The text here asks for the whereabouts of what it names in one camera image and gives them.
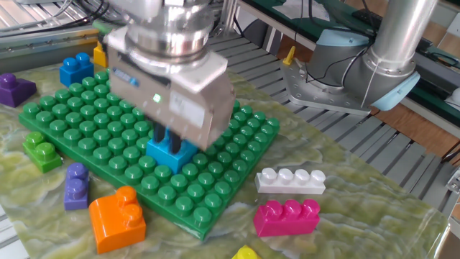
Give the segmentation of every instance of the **pink block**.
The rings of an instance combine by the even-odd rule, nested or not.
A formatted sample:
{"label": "pink block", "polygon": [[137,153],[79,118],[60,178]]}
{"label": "pink block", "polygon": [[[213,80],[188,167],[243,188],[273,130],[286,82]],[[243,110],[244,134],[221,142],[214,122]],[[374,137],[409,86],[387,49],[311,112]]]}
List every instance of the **pink block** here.
{"label": "pink block", "polygon": [[320,207],[312,199],[299,204],[288,200],[284,205],[268,201],[260,206],[254,217],[254,226],[259,237],[310,234],[319,223]]}

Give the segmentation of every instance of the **toy building block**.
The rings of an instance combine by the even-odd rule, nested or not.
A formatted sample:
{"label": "toy building block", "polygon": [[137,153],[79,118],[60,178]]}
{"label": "toy building block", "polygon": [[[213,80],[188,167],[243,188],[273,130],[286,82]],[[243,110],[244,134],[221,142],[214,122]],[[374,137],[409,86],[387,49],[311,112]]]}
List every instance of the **toy building block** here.
{"label": "toy building block", "polygon": [[[157,129],[160,128],[160,125],[157,125],[155,128],[155,133]],[[163,134],[162,140],[155,141],[155,137],[152,138],[147,143],[147,155],[153,157],[158,165],[167,165],[172,170],[172,174],[177,174],[180,172],[182,167],[189,163],[193,155],[198,152],[198,148],[187,140],[181,141],[179,143],[179,151],[172,151],[172,143],[170,141],[170,131],[167,129]]]}
{"label": "toy building block", "polygon": [[145,239],[145,221],[136,190],[123,186],[116,194],[99,198],[89,206],[98,254],[133,245]]}
{"label": "toy building block", "polygon": [[239,248],[238,252],[232,259],[261,259],[253,249],[249,246],[244,245],[243,247]]}
{"label": "toy building block", "polygon": [[[42,113],[38,114],[37,118],[44,118],[42,115]],[[45,138],[40,132],[29,133],[26,136],[26,141],[22,143],[22,147],[42,173],[49,172],[63,164],[60,156],[56,153],[55,146],[45,142]]]}
{"label": "toy building block", "polygon": [[237,101],[229,128],[173,175],[146,155],[153,130],[139,109],[112,93],[85,103],[83,92],[60,89],[42,97],[50,105],[26,104],[19,121],[115,187],[133,186],[140,202],[201,240],[280,130],[277,119]]}
{"label": "toy building block", "polygon": [[60,82],[67,87],[72,83],[81,83],[86,77],[93,76],[94,64],[89,60],[89,56],[86,53],[78,53],[76,59],[64,59],[63,66],[59,68]]}
{"label": "toy building block", "polygon": [[88,169],[82,163],[69,165],[65,179],[64,209],[87,209],[88,187]]}
{"label": "toy building block", "polygon": [[0,104],[18,107],[37,92],[37,86],[25,79],[16,79],[11,73],[0,76]]}
{"label": "toy building block", "polygon": [[93,59],[95,64],[98,64],[105,68],[109,66],[109,64],[107,63],[107,56],[105,52],[102,50],[102,44],[100,42],[98,42],[97,47],[95,47],[93,50]]}
{"label": "toy building block", "polygon": [[326,176],[320,170],[313,170],[311,175],[303,169],[295,173],[283,168],[278,174],[271,168],[257,173],[255,182],[257,191],[262,194],[323,194]]}
{"label": "toy building block", "polygon": [[319,223],[320,207],[312,199],[299,204],[287,200],[284,205],[268,201],[260,206],[254,217],[254,226],[259,237],[310,234]]}

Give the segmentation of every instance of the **yellow block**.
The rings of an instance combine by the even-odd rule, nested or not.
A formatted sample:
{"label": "yellow block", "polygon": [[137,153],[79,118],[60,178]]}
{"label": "yellow block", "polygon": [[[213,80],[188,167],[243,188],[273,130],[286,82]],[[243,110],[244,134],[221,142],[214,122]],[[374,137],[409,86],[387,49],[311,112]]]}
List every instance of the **yellow block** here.
{"label": "yellow block", "polygon": [[289,50],[289,54],[287,54],[287,57],[282,61],[282,63],[285,65],[290,65],[293,62],[294,53],[295,53],[295,46],[292,46],[291,49]]}
{"label": "yellow block", "polygon": [[94,63],[95,64],[98,64],[98,65],[103,66],[105,68],[107,68],[109,66],[109,64],[107,64],[106,54],[102,50],[102,45],[99,42],[98,42],[98,46],[94,48],[93,58],[94,58]]}
{"label": "yellow block", "polygon": [[253,249],[245,245],[239,248],[238,253],[232,259],[261,259]]}

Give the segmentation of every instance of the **robotic arm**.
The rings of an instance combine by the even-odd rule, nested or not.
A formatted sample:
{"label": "robotic arm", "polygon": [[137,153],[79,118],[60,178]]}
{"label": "robotic arm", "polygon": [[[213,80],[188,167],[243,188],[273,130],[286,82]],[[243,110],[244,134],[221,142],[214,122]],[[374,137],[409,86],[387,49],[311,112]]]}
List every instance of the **robotic arm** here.
{"label": "robotic arm", "polygon": [[[436,2],[390,0],[373,45],[353,32],[324,30],[310,60],[306,83],[287,88],[290,100],[355,114],[360,109],[368,113],[371,105],[384,111],[393,108],[420,78],[414,71],[413,56]],[[318,102],[312,104],[309,95]]]}
{"label": "robotic arm", "polygon": [[172,153],[181,139],[205,150],[228,127],[235,102],[227,60],[206,48],[209,0],[111,3],[131,19],[106,38],[111,90],[158,122],[155,141],[169,130]]}
{"label": "robotic arm", "polygon": [[[176,142],[187,139],[205,150],[228,127],[235,101],[227,60],[206,49],[209,0],[110,1],[131,20],[106,39],[111,90],[159,122],[155,140],[169,130]],[[390,0],[373,45],[353,32],[324,30],[306,82],[287,86],[290,100],[345,112],[393,108],[420,78],[413,55],[436,2]],[[337,96],[340,109],[334,108],[339,101],[331,105]],[[173,143],[172,152],[178,147]]]}

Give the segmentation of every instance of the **lavender block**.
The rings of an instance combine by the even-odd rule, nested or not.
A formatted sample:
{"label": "lavender block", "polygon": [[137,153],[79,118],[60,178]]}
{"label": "lavender block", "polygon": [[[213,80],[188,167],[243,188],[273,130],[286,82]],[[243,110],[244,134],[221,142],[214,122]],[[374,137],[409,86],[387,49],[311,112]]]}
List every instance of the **lavender block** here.
{"label": "lavender block", "polygon": [[37,86],[31,81],[16,79],[11,73],[0,76],[0,104],[18,107],[36,92]]}
{"label": "lavender block", "polygon": [[65,179],[64,209],[87,209],[88,187],[88,169],[82,163],[69,165]]}

